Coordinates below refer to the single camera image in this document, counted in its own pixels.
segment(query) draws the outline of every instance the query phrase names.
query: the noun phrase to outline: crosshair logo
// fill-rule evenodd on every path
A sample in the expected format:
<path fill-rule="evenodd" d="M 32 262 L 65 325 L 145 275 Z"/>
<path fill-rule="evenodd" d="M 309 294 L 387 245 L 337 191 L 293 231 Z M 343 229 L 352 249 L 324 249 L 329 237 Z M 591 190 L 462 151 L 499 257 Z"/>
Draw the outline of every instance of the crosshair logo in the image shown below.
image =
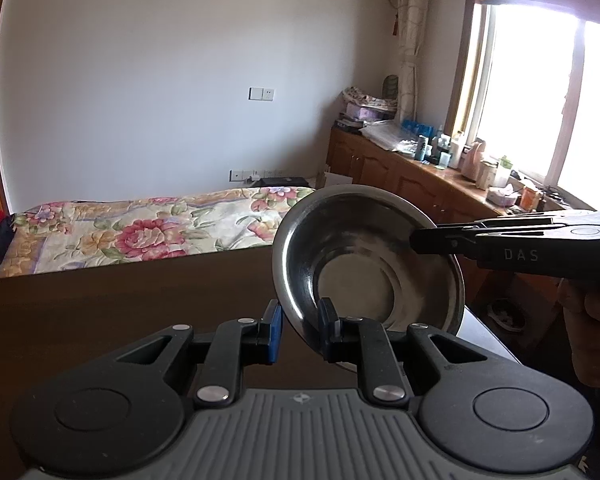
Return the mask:
<path fill-rule="evenodd" d="M 298 402 L 299 404 L 304 404 L 305 402 L 309 402 L 311 400 L 311 397 L 309 397 L 306 393 L 304 392 L 300 392 L 299 394 L 295 394 L 293 397 L 291 397 L 295 402 Z"/>

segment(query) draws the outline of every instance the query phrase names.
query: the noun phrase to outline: beige curtain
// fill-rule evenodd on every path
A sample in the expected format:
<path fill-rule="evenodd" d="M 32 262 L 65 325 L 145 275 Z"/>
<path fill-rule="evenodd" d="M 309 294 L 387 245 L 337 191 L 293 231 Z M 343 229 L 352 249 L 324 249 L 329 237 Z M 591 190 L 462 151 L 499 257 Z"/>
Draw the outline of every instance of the beige curtain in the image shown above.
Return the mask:
<path fill-rule="evenodd" d="M 429 0 L 398 0 L 398 56 L 400 59 L 400 122 L 415 119 L 418 104 L 418 54 L 424 40 Z"/>

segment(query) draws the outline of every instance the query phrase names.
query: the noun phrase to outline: window glass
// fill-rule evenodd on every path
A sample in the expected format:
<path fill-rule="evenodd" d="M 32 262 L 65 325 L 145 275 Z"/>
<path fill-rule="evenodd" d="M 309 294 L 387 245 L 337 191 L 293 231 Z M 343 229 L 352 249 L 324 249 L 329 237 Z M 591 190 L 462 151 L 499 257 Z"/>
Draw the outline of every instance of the window glass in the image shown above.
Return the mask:
<path fill-rule="evenodd" d="M 600 25 L 587 23 L 580 103 L 558 186 L 600 210 Z"/>
<path fill-rule="evenodd" d="M 562 124 L 578 20 L 531 6 L 498 6 L 491 75 L 477 136 L 487 152 L 544 177 Z"/>

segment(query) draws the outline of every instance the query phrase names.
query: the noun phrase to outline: light switch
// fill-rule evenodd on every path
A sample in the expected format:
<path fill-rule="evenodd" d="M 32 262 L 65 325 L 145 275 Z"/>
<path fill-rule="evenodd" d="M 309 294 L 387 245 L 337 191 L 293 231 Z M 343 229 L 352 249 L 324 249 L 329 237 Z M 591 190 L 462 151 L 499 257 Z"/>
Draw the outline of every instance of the light switch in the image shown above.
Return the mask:
<path fill-rule="evenodd" d="M 254 86 L 249 88 L 249 99 L 251 101 L 262 101 L 262 90 L 263 88 L 257 88 Z"/>

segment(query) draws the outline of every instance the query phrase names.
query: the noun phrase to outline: human hand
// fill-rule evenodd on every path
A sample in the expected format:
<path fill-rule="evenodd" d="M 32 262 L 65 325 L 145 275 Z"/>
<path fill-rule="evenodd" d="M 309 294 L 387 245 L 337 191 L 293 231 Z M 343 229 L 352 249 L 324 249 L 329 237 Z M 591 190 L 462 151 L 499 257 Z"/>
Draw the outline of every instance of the human hand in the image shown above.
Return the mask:
<path fill-rule="evenodd" d="M 562 280 L 558 302 L 564 311 L 573 369 L 581 383 L 600 388 L 600 287 Z"/>

